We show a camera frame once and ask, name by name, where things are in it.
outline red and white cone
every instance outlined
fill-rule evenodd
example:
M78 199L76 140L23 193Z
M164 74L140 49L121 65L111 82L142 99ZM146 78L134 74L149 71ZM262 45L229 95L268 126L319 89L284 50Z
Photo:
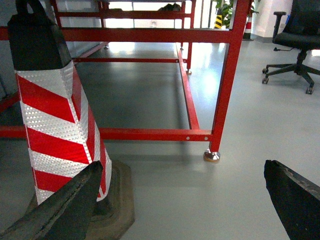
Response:
M16 71L38 204L92 161L101 161L97 201L106 197L112 163L73 61L62 69Z
M246 25L245 25L245 30L244 30L244 34L243 34L242 40L252 41L252 39L251 39L251 27L252 27L252 17L249 16L248 17L248 21L246 22Z
M34 14L28 12L27 2ZM8 23L38 204L92 161L103 172L97 201L109 190L112 162L61 30L39 0L16 0Z

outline chair armrest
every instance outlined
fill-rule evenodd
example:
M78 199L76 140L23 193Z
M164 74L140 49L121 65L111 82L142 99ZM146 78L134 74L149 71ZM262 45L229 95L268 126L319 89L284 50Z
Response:
M274 31L273 31L273 36L272 39L274 40L276 35L278 34L279 27L280 27L280 21L281 17L283 15L286 15L287 13L285 11L275 11L273 15L276 15L276 20L275 20L275 25L274 25Z
M287 15L287 13L285 11L275 11L273 15L283 16L283 15Z

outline yellow and black striped pole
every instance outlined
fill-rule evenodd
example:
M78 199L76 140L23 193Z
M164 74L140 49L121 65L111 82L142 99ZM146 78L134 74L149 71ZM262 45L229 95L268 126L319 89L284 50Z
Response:
M222 27L222 10L221 10L221 8L218 8L217 11L216 11L214 28L215 29L221 29L221 27Z

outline metal leveling foot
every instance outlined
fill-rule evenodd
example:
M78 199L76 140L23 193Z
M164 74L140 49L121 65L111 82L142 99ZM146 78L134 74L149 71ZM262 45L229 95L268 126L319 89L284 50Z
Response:
M210 149L205 150L203 154L203 160L218 163L220 161L220 152L218 151L210 151Z

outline black rubber object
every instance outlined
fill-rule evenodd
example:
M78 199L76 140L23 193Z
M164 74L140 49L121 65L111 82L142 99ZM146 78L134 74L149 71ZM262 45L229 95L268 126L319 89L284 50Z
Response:
M320 187L276 160L264 178L273 206L291 240L320 239Z
M42 204L0 233L0 240L83 240L103 167L94 161Z
M28 13L27 4L33 10ZM17 14L8 22L14 69L17 71L64 68L72 60L59 27L46 15L39 0L16 0Z

